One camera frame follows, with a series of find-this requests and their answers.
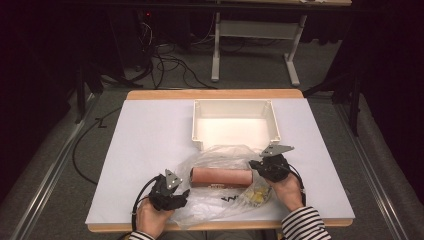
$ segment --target plastic bag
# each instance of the plastic bag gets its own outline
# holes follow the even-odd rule
[[[250,160],[261,159],[258,153],[245,145],[213,146],[178,166],[176,175],[183,179],[183,183],[177,191],[190,188],[190,171],[193,167],[250,169]],[[260,207],[269,199],[271,188],[257,171],[252,172],[253,183],[246,189],[191,188],[186,206],[177,209],[171,220],[180,228],[187,229],[196,224]]]

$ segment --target white plastic bin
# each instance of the white plastic bin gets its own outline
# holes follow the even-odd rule
[[[192,140],[199,150],[243,144],[265,149],[280,134],[267,99],[199,99],[194,101]]]

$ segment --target table leg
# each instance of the table leg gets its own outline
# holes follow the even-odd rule
[[[212,59],[212,82],[219,81],[219,37],[220,37],[221,14],[218,12],[215,16],[215,49]]]
[[[293,46],[291,52],[289,54],[284,54],[284,60],[286,62],[287,70],[289,71],[290,81],[295,87],[299,86],[300,82],[293,64],[293,58],[294,54],[296,53],[297,46],[299,45],[300,37],[302,36],[303,28],[305,27],[305,22],[306,15],[302,15],[300,17],[299,26],[297,27],[295,36],[293,38]]]

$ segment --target hand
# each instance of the hand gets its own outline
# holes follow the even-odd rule
[[[300,193],[300,183],[293,173],[290,173],[286,179],[276,183],[268,179],[265,180],[274,189],[280,202],[286,205],[290,212],[304,207]]]
[[[162,233],[166,221],[174,212],[174,210],[158,211],[150,203],[149,198],[145,198],[137,209],[137,230],[147,233],[156,239]]]

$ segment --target striped sleeve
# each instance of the striped sleeve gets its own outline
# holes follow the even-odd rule
[[[131,233],[130,238],[128,238],[128,240],[155,240],[155,239],[151,237],[149,234],[146,234],[140,231],[135,231]]]
[[[290,213],[282,222],[284,239],[331,239],[318,211],[303,207]]]

